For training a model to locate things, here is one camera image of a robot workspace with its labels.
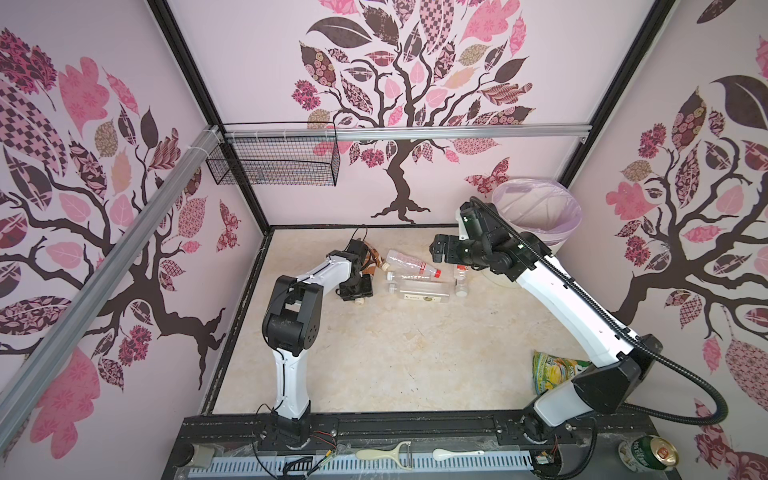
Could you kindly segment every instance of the butterfly decal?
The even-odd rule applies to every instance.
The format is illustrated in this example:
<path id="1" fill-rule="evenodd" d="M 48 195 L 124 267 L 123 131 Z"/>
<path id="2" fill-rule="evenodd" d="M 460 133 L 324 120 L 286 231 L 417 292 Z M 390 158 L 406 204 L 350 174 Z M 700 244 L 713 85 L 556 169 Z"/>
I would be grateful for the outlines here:
<path id="1" fill-rule="evenodd" d="M 219 236 L 219 241 L 216 242 L 217 252 L 220 252 L 227 247 L 234 248 L 238 245 L 235 230 L 237 230 L 242 221 L 238 220 L 235 214 L 231 214 L 229 207 L 224 205 L 224 202 L 221 200 L 219 200 L 219 210 L 221 211 L 221 220 L 224 220 L 225 230 Z"/>
<path id="2" fill-rule="evenodd" d="M 487 197 L 494 188 L 509 180 L 509 177 L 507 177 L 505 173 L 507 170 L 509 170 L 509 157 L 506 157 L 504 160 L 498 162 L 490 176 L 486 177 L 485 175 L 470 175 L 464 180 L 468 181 L 470 185 L 477 187 L 478 192 Z"/>

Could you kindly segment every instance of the plastic spoon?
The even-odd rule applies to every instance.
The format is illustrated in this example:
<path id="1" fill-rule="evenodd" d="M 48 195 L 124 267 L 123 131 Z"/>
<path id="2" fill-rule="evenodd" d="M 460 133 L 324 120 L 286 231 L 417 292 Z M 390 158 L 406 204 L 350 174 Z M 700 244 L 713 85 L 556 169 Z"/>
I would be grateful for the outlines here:
<path id="1" fill-rule="evenodd" d="M 443 460 L 448 460 L 452 457 L 461 457 L 461 456 L 472 456 L 472 457 L 482 457 L 485 455 L 485 452 L 482 450 L 475 450 L 474 452 L 451 452 L 450 450 L 445 449 L 434 449 L 432 451 L 432 458 L 435 459 L 435 462 L 442 462 Z"/>

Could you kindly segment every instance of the plastic bottle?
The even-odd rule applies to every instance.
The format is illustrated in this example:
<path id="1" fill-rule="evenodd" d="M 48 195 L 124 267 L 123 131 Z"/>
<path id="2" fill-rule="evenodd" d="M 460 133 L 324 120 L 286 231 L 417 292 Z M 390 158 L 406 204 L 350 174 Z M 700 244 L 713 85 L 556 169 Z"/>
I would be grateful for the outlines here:
<path id="1" fill-rule="evenodd" d="M 427 262 L 423 262 L 416 257 L 405 255 L 397 250 L 390 250 L 386 256 L 386 262 L 382 265 L 383 270 L 398 270 L 403 273 L 417 273 L 430 278 L 440 278 L 440 270 Z"/>
<path id="2" fill-rule="evenodd" d="M 466 265 L 456 265 L 456 270 L 453 271 L 453 277 L 456 279 L 456 296 L 467 296 L 469 294 L 468 270 L 469 267 Z"/>
<path id="3" fill-rule="evenodd" d="M 389 284 L 389 292 L 396 293 L 404 300 L 445 303 L 451 298 L 451 286 L 448 283 L 424 280 L 400 280 Z"/>
<path id="4" fill-rule="evenodd" d="M 419 273 L 400 273 L 392 272 L 391 270 L 386 273 L 386 279 L 390 282 L 396 280 L 430 280 L 428 275 L 421 275 Z"/>

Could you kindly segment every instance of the black mesh basket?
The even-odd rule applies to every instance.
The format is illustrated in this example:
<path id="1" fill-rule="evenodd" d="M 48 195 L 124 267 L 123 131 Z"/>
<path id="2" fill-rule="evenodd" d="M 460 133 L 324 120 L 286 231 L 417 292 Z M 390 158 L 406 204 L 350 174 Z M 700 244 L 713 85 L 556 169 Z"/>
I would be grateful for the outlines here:
<path id="1" fill-rule="evenodd" d="M 293 129 L 254 131 L 219 144 L 207 159 L 216 183 L 336 186 L 341 159 L 333 123 L 268 125 L 284 124 Z"/>

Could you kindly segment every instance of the wallpaper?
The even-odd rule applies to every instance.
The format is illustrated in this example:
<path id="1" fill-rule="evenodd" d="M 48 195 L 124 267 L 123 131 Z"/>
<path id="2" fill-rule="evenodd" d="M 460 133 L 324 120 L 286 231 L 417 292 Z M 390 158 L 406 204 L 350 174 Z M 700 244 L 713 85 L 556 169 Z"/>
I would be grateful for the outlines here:
<path id="1" fill-rule="evenodd" d="M 204 127 L 144 5 L 81 7 L 48 28 L 15 12 L 0 31 L 2 386 Z M 93 26 L 112 15 L 144 36 L 131 42 L 141 61 Z M 100 46 L 56 41 L 76 25 Z M 197 169 L 2 453 L 2 475 L 159 476 L 181 419 L 198 412 L 259 242 L 239 191 Z"/>
<path id="2" fill-rule="evenodd" d="M 680 7 L 575 182 L 588 218 L 560 254 L 619 320 L 728 401 L 721 425 L 654 420 L 683 477 L 768 478 L 768 48 L 749 21 L 766 14 L 749 0 Z M 682 38 L 699 42 L 684 58 Z M 599 277 L 577 257 L 603 247 Z M 710 415 L 706 394 L 660 370 L 634 402 Z"/>
<path id="3" fill-rule="evenodd" d="M 326 122 L 338 128 L 588 122 L 650 2 L 623 8 L 586 2 L 562 10 L 526 0 L 296 5 L 258 7 L 259 15 L 284 18 L 280 29 L 239 28 L 235 21 L 218 40 L 228 45 L 225 52 L 211 49 L 210 26 L 221 15 L 231 21 L 226 12 L 248 18 L 253 5 L 175 5 L 227 121 L 307 121 L 310 128 L 325 128 Z M 578 18 L 592 20 L 593 29 L 580 27 Z M 201 28 L 203 22 L 209 27 Z M 583 48 L 573 52 L 577 38 Z M 280 75 L 261 73 L 277 65 Z M 296 125 L 261 126 L 284 127 Z M 336 187 L 257 185 L 255 191 L 275 224 L 454 221 L 456 207 L 470 195 L 488 195 L 510 177 L 557 177 L 576 141 L 339 142 Z M 332 147 L 321 142 L 314 153 L 322 156 Z M 318 201 L 306 205 L 307 196 Z"/>

